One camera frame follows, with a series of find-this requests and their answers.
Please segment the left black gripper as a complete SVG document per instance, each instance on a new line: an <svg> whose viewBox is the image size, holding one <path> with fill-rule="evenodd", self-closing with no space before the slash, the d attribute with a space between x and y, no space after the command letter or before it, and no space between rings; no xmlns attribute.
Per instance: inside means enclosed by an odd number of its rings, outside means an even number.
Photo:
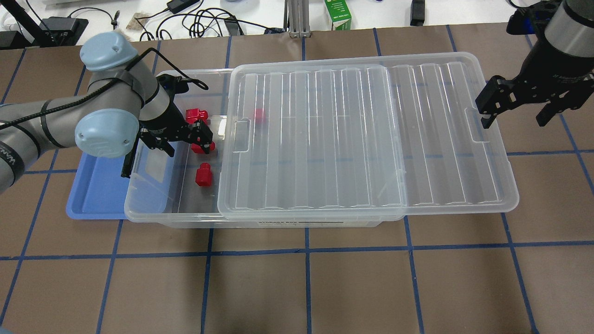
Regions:
<svg viewBox="0 0 594 334"><path fill-rule="evenodd" d="M208 124L201 120L187 123L175 104L170 104L157 118L140 121L140 124L140 140L144 145L148 149L161 150L170 158L175 154L170 142L175 141L196 145L204 154L212 151L213 133Z"/></svg>

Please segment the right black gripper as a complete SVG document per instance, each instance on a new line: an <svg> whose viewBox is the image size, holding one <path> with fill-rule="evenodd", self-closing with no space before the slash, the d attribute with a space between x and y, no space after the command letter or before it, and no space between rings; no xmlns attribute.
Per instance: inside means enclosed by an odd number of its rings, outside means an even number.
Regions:
<svg viewBox="0 0 594 334"><path fill-rule="evenodd" d="M536 116L539 127L545 127L556 114L586 103L594 90L592 70L593 57L560 51L539 36L513 81L493 76L477 96L482 127L489 129L498 115L523 104L549 101Z"/></svg>

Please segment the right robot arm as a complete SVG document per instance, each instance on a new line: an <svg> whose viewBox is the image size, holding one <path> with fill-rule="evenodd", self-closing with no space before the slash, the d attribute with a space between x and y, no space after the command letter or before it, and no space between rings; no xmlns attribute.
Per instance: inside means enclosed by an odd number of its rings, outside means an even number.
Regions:
<svg viewBox="0 0 594 334"><path fill-rule="evenodd" d="M591 0L542 0L517 7L506 31L537 40L515 78L493 76L477 96L482 127L524 104L544 104L539 126L581 108L593 93L594 21Z"/></svg>

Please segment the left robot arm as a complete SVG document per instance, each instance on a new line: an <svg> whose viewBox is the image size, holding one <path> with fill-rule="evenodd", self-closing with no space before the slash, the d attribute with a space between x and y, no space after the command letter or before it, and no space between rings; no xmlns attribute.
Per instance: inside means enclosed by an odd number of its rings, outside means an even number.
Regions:
<svg viewBox="0 0 594 334"><path fill-rule="evenodd" d="M168 156L172 142L199 146L209 154L213 133L204 120L187 122L174 98L194 84L208 85L181 70L159 75L117 32L102 32L81 47L80 58L92 73L82 96L32 103L2 104L0 187L9 189L45 152L78 147L98 158L134 156L139 141Z"/></svg>

